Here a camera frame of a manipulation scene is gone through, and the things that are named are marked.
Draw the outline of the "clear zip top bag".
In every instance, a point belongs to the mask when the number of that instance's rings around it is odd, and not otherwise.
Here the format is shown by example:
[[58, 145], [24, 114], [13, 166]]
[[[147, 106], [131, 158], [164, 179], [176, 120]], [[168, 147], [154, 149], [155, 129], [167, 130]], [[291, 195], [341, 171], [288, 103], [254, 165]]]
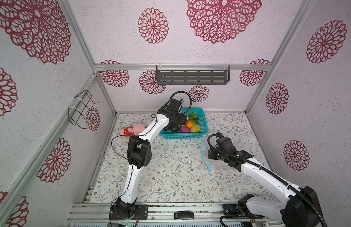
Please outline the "clear zip top bag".
[[228, 170], [241, 172], [241, 161], [236, 158], [238, 151], [228, 137], [212, 134], [202, 140], [202, 160], [208, 172]]

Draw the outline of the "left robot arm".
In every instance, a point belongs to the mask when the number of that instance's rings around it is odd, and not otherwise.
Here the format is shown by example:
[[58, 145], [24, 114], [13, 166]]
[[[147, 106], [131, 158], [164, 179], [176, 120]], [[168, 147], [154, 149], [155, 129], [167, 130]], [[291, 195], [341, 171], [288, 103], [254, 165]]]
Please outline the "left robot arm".
[[127, 159], [128, 175], [123, 192], [116, 199], [114, 208], [127, 218], [133, 215], [138, 185], [143, 171], [152, 158], [151, 143], [162, 131], [179, 125], [184, 120], [181, 109], [184, 100], [170, 98], [157, 112], [151, 124], [138, 135], [129, 138]]

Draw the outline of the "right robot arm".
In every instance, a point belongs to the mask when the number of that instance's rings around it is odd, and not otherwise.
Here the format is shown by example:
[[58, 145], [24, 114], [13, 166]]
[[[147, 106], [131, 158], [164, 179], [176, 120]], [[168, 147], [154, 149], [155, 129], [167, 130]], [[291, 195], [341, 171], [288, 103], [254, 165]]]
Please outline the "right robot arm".
[[223, 161], [256, 180], [278, 199], [278, 202], [264, 201], [247, 194], [237, 202], [236, 209], [225, 212], [220, 221], [226, 218], [270, 218], [287, 227], [327, 226], [317, 193], [312, 188], [302, 188], [283, 179], [260, 164], [250, 153], [237, 150], [231, 139], [222, 133], [210, 135], [207, 144], [208, 159]]

